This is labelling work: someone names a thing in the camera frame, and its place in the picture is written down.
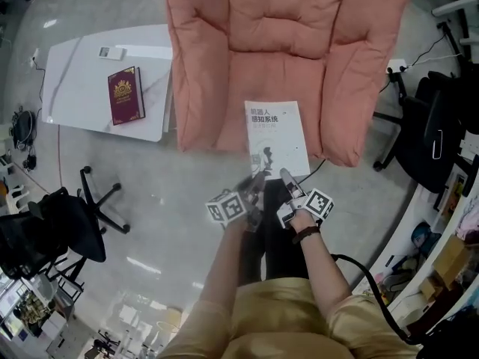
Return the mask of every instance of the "chair wheel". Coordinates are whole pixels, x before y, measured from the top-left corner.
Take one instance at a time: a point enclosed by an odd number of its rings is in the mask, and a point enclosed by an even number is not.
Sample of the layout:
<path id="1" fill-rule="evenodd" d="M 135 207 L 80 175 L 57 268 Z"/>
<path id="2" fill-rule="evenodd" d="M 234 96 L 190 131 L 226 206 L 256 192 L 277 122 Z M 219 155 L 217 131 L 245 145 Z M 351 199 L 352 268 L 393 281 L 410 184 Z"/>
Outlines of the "chair wheel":
<path id="1" fill-rule="evenodd" d="M 381 170 L 384 169 L 384 168 L 382 167 L 382 163 L 381 163 L 381 162 L 376 161 L 376 162 L 374 162 L 373 169 L 374 169 L 375 171 L 381 171 Z"/>

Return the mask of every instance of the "power strip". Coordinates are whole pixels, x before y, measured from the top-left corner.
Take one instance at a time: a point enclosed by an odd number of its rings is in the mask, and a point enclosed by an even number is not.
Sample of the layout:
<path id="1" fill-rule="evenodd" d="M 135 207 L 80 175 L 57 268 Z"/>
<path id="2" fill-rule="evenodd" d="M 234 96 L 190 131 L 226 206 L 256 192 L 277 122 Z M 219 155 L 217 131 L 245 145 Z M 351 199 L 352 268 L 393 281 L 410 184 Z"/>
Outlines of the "power strip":
<path id="1" fill-rule="evenodd" d="M 406 60 L 403 60 L 402 58 L 393 58 L 388 63 L 388 67 L 386 68 L 386 74 L 388 73 L 389 68 L 392 69 L 393 73 L 402 72 L 401 67 L 404 69 L 407 68 Z"/>

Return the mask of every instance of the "black wristband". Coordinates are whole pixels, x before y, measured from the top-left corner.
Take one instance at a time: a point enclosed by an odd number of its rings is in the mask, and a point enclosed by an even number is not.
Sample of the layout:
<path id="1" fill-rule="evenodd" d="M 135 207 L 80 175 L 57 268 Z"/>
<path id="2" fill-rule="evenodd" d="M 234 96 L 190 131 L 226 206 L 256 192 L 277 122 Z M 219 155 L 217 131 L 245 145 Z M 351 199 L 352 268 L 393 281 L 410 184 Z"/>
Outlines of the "black wristband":
<path id="1" fill-rule="evenodd" d="M 317 226 L 310 226 L 306 227 L 303 231 L 300 231 L 294 238 L 293 238 L 293 245 L 300 243 L 304 238 L 310 236 L 315 233 L 321 233 L 320 228 Z"/>

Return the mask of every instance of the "cardboard box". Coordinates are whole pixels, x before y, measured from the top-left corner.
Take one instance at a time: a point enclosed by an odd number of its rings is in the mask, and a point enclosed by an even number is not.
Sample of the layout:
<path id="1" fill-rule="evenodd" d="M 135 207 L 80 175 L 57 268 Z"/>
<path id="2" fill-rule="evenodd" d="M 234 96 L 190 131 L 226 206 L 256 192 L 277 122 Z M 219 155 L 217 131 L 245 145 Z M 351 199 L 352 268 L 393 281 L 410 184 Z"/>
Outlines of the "cardboard box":
<path id="1" fill-rule="evenodd" d="M 429 303 L 436 299 L 436 297 L 441 293 L 444 287 L 441 286 L 440 282 L 435 279 L 434 276 L 432 276 L 424 279 L 423 282 L 419 285 L 419 289 L 426 298 L 427 303 Z"/>
<path id="2" fill-rule="evenodd" d="M 451 236 L 433 263 L 434 269 L 448 289 L 451 289 L 451 284 L 470 257 L 471 251 L 466 248 L 464 241 L 455 235 Z"/>

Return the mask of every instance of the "yellow shirt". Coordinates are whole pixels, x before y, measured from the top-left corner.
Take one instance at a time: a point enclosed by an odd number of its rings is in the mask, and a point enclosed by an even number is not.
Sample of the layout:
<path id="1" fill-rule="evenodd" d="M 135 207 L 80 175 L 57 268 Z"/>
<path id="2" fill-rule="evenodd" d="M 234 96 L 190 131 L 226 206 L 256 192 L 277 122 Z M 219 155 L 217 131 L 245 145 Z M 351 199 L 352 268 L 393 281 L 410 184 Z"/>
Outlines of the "yellow shirt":
<path id="1" fill-rule="evenodd" d="M 158 358 L 415 358 L 371 298 L 350 296 L 324 319 L 309 280 L 282 278 L 238 289 L 233 315 L 198 302 Z"/>

